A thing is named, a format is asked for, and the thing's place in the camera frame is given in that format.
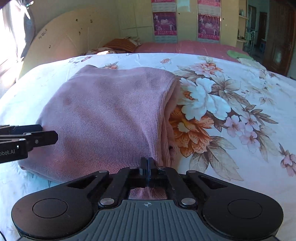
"white floral bedsheet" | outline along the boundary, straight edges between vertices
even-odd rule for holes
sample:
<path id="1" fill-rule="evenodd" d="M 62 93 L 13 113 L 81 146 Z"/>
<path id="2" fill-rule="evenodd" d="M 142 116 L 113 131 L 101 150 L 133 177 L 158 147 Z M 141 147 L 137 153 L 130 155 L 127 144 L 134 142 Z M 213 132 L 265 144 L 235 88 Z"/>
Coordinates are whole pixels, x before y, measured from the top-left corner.
<path id="1" fill-rule="evenodd" d="M 175 73 L 182 88 L 170 117 L 179 147 L 174 168 L 179 173 L 195 169 L 271 196 L 284 210 L 278 238 L 295 241 L 295 81 L 250 63 L 196 55 L 81 56 L 28 72 L 0 99 L 0 124 L 34 124 L 56 90 L 87 64 Z M 0 165 L 0 230 L 7 241 L 18 238 L 10 215 L 14 203 L 53 185 L 16 162 Z"/>

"pink bedspread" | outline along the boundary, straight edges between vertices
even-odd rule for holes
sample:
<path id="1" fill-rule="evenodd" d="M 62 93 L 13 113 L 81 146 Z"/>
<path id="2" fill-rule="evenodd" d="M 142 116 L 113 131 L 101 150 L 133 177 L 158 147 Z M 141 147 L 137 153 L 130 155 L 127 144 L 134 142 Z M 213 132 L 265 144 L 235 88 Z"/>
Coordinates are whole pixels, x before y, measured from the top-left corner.
<path id="1" fill-rule="evenodd" d="M 189 40 L 180 41 L 177 44 L 143 43 L 136 49 L 136 53 L 187 53 L 238 62 L 236 59 L 227 55 L 228 50 L 247 54 L 241 49 L 228 45 L 201 43 Z"/>

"screw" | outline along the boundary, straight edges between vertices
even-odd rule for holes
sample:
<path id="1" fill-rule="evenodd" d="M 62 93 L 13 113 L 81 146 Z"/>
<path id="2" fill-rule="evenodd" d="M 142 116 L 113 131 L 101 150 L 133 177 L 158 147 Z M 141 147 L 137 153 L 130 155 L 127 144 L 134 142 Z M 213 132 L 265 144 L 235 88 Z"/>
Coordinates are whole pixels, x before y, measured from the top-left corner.
<path id="1" fill-rule="evenodd" d="M 183 198 L 181 200 L 181 203 L 183 203 L 184 205 L 193 205 L 195 203 L 195 200 L 193 198 L 187 197 Z"/>
<path id="2" fill-rule="evenodd" d="M 114 199 L 113 198 L 109 198 L 109 197 L 108 198 L 103 198 L 100 201 L 100 204 L 102 204 L 102 205 L 111 205 L 113 203 L 115 203 Z"/>

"white flower print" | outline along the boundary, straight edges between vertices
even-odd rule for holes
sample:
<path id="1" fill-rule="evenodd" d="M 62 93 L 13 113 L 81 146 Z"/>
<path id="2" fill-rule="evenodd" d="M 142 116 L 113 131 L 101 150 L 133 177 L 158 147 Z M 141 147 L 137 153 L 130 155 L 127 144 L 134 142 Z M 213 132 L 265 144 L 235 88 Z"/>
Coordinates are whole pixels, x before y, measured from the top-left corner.
<path id="1" fill-rule="evenodd" d="M 181 94 L 178 105 L 184 105 L 182 112 L 186 119 L 195 118 L 199 121 L 207 112 L 211 112 L 216 118 L 224 120 L 231 111 L 228 103 L 219 96 L 209 94 L 212 91 L 214 81 L 207 78 L 198 78 L 196 82 L 181 78 Z"/>

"pillow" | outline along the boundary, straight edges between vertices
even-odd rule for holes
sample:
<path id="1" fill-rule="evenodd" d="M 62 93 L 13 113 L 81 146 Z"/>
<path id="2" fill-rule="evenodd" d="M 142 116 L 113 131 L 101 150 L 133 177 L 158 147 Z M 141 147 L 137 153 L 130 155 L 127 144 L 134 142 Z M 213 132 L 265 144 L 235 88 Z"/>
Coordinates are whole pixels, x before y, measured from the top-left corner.
<path id="1" fill-rule="evenodd" d="M 137 45 L 130 41 L 130 39 L 113 39 L 109 43 L 106 43 L 103 47 L 115 49 L 115 50 L 126 50 L 128 52 L 134 53 Z"/>
<path id="2" fill-rule="evenodd" d="M 125 37 L 123 39 L 128 39 L 130 42 L 132 42 L 134 45 L 137 47 L 141 46 L 142 44 L 140 43 L 140 38 L 138 37 Z"/>
<path id="3" fill-rule="evenodd" d="M 92 54 L 98 54 L 102 52 L 106 52 L 104 54 L 116 53 L 113 49 L 110 49 L 110 48 L 97 48 L 97 49 L 89 50 L 83 55 L 92 55 Z"/>

